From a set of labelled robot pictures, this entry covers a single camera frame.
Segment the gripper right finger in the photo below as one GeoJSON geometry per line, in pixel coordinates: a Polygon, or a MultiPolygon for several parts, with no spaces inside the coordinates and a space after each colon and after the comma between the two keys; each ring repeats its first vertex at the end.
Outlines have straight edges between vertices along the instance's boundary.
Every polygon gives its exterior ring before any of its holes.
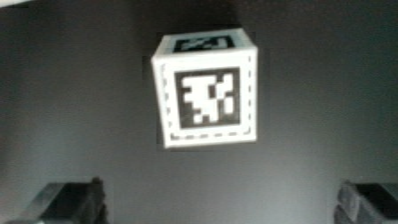
{"type": "Polygon", "coordinates": [[[398,224],[398,183],[344,182],[335,224],[398,224]]]}

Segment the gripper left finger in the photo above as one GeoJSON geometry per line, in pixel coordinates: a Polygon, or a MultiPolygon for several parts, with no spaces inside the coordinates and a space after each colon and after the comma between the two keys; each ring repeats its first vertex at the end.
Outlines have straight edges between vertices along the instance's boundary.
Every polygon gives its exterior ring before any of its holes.
{"type": "Polygon", "coordinates": [[[104,180],[54,182],[8,224],[111,224],[104,180]]]}

